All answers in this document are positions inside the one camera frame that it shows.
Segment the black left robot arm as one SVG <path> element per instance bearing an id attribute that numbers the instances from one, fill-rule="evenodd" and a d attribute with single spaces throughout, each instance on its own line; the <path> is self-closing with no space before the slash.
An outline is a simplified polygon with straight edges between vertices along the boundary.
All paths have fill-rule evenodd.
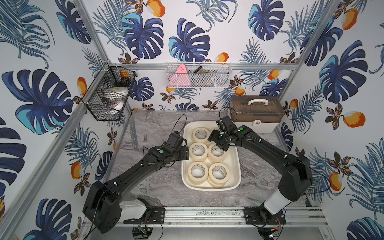
<path id="1" fill-rule="evenodd" d="M 166 165 L 189 159 L 188 141 L 179 132 L 172 132 L 160 146 L 150 148 L 131 168 L 105 183 L 96 181 L 90 187 L 83 214 L 100 233 L 109 232 L 121 217 L 123 196 L 151 174 Z"/>

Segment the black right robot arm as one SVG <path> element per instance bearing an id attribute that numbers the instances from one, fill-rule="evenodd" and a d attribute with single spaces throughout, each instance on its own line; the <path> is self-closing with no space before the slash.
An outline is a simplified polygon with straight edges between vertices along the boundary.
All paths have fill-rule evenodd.
<path id="1" fill-rule="evenodd" d="M 310 161 L 306 157 L 296 157 L 284 152 L 264 140 L 251 128 L 237 127 L 230 117 L 225 116 L 216 121 L 218 130 L 213 130 L 209 142 L 227 151 L 230 147 L 241 147 L 256 154 L 272 167 L 282 178 L 278 189 L 261 205 L 262 210 L 276 215 L 280 210 L 296 202 L 313 184 Z"/>

